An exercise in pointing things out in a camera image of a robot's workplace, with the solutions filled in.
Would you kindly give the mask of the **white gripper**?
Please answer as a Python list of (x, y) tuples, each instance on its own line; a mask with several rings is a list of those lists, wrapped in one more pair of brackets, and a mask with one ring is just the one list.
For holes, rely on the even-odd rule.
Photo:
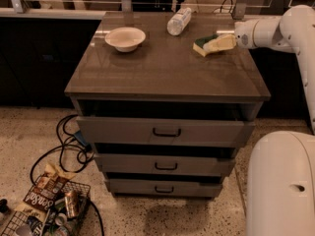
[(215, 53), (233, 49), (237, 45), (241, 48), (254, 49), (254, 30), (258, 21), (249, 20), (245, 22), (236, 22), (234, 34), (222, 34), (215, 39), (203, 45), (207, 53)]

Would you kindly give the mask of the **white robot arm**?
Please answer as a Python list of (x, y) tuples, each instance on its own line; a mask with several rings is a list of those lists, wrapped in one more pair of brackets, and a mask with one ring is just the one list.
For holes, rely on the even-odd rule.
[[(296, 55), (315, 119), (315, 10), (297, 5), (283, 15), (235, 24), (202, 45), (206, 53), (267, 47)], [(247, 180), (246, 236), (315, 236), (315, 136), (278, 131), (254, 146)]]

